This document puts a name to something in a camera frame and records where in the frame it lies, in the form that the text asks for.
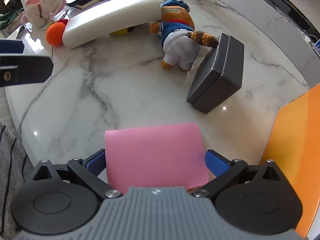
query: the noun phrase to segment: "logo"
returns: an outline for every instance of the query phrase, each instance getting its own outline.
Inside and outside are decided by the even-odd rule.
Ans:
[[[155,194],[156,196],[158,196],[162,191],[159,190],[158,188],[154,189],[153,191],[151,191],[152,194]]]

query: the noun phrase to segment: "black box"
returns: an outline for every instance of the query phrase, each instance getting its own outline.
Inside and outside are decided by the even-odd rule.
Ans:
[[[187,102],[205,114],[237,92],[242,85],[244,45],[221,34],[219,45],[211,49],[199,66]]]

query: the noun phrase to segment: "orange box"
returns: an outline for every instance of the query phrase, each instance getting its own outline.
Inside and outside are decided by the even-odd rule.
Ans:
[[[302,202],[296,232],[305,238],[320,202],[320,84],[279,110],[261,163],[266,159],[276,161]]]

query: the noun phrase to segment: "gray gripper base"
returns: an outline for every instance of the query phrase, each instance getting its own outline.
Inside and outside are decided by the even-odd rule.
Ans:
[[[223,220],[207,198],[184,187],[130,188],[125,196],[105,200],[85,226],[58,236],[20,232],[15,240],[301,240],[289,230],[259,236]]]

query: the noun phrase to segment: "blue cap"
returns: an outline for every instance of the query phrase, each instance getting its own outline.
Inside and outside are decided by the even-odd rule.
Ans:
[[[185,8],[188,12],[190,12],[189,6],[184,1],[177,1],[177,0],[167,0],[164,2],[163,6],[180,6],[182,8]]]

